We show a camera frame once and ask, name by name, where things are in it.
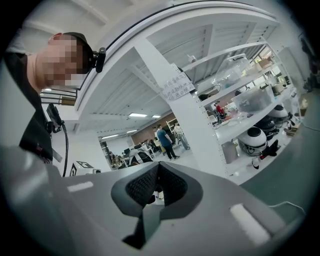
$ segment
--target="shelf post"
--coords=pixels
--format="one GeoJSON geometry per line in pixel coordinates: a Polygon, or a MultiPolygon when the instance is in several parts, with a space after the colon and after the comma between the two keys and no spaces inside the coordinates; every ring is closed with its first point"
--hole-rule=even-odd
{"type": "MultiPolygon", "coordinates": [[[[138,40],[134,47],[160,87],[179,74],[147,39],[138,40]]],[[[183,129],[200,171],[227,178],[222,147],[197,95],[187,93],[168,104],[183,129]]]]}

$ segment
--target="dark pants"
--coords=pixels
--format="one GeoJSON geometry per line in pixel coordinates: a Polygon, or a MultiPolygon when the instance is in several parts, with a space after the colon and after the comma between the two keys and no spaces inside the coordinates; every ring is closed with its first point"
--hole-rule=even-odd
{"type": "Polygon", "coordinates": [[[172,145],[164,146],[164,149],[165,149],[166,154],[168,155],[169,159],[171,159],[172,156],[173,156],[174,158],[177,157],[176,154],[175,154],[175,152],[174,152],[174,149],[172,148],[172,145]]]}

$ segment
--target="clear plastic container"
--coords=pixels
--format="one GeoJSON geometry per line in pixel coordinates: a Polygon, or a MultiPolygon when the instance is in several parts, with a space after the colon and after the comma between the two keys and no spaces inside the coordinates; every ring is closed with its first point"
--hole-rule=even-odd
{"type": "Polygon", "coordinates": [[[261,89],[255,86],[232,98],[240,112],[256,112],[265,109],[274,102],[275,96],[270,85],[261,89]]]}
{"type": "Polygon", "coordinates": [[[246,76],[246,71],[250,68],[250,63],[244,53],[226,58],[211,83],[214,86],[220,86],[220,90],[224,90],[236,84],[241,77],[246,76]]]}

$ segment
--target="gray floor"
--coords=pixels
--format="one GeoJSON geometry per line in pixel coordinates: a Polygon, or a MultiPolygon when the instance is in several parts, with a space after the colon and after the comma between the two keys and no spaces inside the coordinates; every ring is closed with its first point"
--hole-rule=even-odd
{"type": "MultiPolygon", "coordinates": [[[[320,91],[306,97],[309,106],[291,143],[269,166],[241,185],[268,205],[289,201],[308,210],[319,190],[320,91]]],[[[287,223],[302,215],[299,209],[290,205],[275,210],[287,223]]]]}

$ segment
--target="person in blue shirt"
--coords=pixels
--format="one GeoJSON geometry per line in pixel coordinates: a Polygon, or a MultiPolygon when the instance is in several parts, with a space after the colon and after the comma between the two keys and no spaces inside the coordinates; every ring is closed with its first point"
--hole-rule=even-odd
{"type": "Polygon", "coordinates": [[[172,157],[174,158],[174,160],[178,159],[180,156],[175,154],[174,149],[172,147],[172,140],[170,139],[169,135],[165,132],[165,130],[162,129],[161,124],[158,124],[158,131],[156,135],[161,145],[164,147],[169,159],[172,160],[172,157]]]}

